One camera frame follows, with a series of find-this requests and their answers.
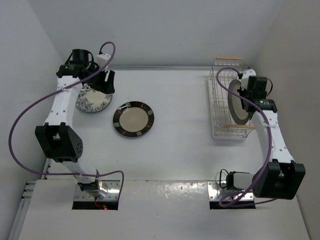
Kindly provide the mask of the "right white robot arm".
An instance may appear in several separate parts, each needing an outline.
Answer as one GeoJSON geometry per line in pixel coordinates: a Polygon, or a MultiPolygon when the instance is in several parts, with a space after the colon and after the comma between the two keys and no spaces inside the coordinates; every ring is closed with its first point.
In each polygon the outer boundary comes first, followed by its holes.
{"type": "Polygon", "coordinates": [[[250,75],[234,79],[227,90],[228,108],[237,125],[252,122],[265,163],[252,177],[255,197],[291,200],[306,174],[305,166],[296,163],[285,144],[278,124],[278,109],[266,90],[268,78],[250,75]]]}

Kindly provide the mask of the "striped dark rim plate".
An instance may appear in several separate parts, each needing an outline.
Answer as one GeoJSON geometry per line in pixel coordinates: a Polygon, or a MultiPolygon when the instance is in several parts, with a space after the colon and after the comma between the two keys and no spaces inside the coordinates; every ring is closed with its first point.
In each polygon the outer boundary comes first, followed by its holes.
{"type": "Polygon", "coordinates": [[[146,134],[155,121],[154,111],[141,101],[129,101],[119,106],[113,115],[113,127],[126,138],[138,138],[146,134]]]}

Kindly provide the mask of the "plain dark rim plate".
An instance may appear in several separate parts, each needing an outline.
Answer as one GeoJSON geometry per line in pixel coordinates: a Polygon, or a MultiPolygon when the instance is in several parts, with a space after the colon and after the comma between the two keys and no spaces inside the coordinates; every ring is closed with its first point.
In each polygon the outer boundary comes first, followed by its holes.
{"type": "Polygon", "coordinates": [[[243,109],[241,99],[234,94],[238,95],[238,90],[241,88],[241,82],[233,79],[227,92],[227,102],[230,115],[237,125],[246,125],[249,120],[248,113],[243,109]]]}

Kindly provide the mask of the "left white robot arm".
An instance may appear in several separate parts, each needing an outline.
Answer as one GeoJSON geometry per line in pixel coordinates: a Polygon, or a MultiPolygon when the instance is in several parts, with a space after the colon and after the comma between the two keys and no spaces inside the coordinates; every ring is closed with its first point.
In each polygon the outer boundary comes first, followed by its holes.
{"type": "Polygon", "coordinates": [[[75,176],[80,189],[95,199],[104,199],[108,189],[98,177],[98,171],[82,157],[83,141],[73,130],[76,100],[82,89],[79,82],[90,75],[89,53],[75,49],[71,63],[61,65],[57,74],[57,90],[50,113],[35,136],[48,159],[60,163],[75,176]]]}

